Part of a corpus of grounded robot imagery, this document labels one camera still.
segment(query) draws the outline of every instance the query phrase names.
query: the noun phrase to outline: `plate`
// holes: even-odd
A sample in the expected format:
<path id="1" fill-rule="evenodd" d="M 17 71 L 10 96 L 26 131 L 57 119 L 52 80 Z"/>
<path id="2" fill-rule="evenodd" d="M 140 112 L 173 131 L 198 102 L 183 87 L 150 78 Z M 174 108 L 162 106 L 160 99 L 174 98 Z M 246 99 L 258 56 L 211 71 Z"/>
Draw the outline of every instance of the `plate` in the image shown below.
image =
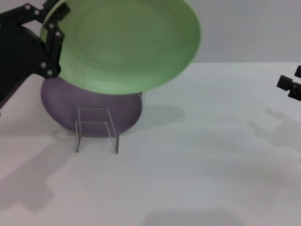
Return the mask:
<path id="1" fill-rule="evenodd" d="M 111 136 L 115 136 L 114 129 L 108 111 L 103 108 L 109 109 L 117 134 L 132 128 L 142 113 L 139 93 L 121 96 L 94 93 L 75 87 L 60 77 L 43 81 L 41 99 L 48 114 L 61 126 L 74 132 L 75 123 L 79 121 L 79 107 L 92 107 L 80 110 L 81 121 L 106 122 Z M 83 137 L 109 137 L 104 124 L 83 123 L 81 130 Z"/>
<path id="2" fill-rule="evenodd" d="M 77 87 L 145 92 L 178 76 L 198 50 L 199 20 L 183 0 L 60 0 L 45 21 L 64 2 L 60 76 Z"/>

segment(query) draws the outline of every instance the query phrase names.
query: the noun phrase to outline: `green plate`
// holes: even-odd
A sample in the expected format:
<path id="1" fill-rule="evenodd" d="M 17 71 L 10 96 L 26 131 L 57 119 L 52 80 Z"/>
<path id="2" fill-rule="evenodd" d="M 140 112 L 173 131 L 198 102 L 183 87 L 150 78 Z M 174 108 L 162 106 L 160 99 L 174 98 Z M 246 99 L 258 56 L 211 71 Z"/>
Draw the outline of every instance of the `green plate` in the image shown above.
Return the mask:
<path id="1" fill-rule="evenodd" d="M 45 21 L 64 2 L 60 76 L 80 88 L 145 92 L 179 75 L 198 50 L 200 24 L 183 0 L 61 0 Z"/>

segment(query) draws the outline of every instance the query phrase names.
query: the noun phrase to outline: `white wall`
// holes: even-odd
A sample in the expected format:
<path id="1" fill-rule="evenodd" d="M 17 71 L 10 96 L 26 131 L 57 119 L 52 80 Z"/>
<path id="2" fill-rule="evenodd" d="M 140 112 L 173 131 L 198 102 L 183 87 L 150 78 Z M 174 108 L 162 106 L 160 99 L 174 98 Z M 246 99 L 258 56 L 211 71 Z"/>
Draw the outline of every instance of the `white wall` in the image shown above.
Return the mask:
<path id="1" fill-rule="evenodd" d="M 203 40 L 197 62 L 301 62 L 300 0 L 188 0 Z M 44 0 L 1 0 L 0 11 Z M 38 23 L 29 27 L 38 32 Z"/>

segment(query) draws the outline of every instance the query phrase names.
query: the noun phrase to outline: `white table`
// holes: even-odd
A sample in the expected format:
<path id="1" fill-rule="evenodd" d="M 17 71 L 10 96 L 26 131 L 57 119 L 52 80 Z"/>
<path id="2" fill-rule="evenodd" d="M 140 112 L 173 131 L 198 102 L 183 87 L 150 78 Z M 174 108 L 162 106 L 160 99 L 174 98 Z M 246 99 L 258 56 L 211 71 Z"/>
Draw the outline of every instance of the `white table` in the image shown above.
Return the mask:
<path id="1" fill-rule="evenodd" d="M 301 103 L 276 88 L 297 65 L 192 64 L 143 95 L 119 155 L 76 154 L 33 75 L 1 110 L 0 225 L 299 226 Z"/>

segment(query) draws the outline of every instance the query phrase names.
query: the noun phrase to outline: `purple plate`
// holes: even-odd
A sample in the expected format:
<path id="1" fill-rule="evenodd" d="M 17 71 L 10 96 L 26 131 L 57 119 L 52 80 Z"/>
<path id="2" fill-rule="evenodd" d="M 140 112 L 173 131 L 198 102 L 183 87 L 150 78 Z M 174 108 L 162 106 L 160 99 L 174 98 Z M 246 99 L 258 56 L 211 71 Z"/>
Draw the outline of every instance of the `purple plate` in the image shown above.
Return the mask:
<path id="1" fill-rule="evenodd" d="M 61 126 L 74 132 L 75 123 L 79 121 L 79 107 L 92 107 L 80 110 L 81 121 L 106 122 L 111 136 L 115 136 L 115 133 L 108 111 L 97 108 L 109 109 L 117 135 L 132 128 L 142 113 L 142 99 L 139 93 L 130 95 L 94 93 L 75 87 L 60 77 L 43 81 L 41 99 L 48 114 Z M 104 124 L 82 123 L 81 132 L 83 137 L 109 137 Z"/>

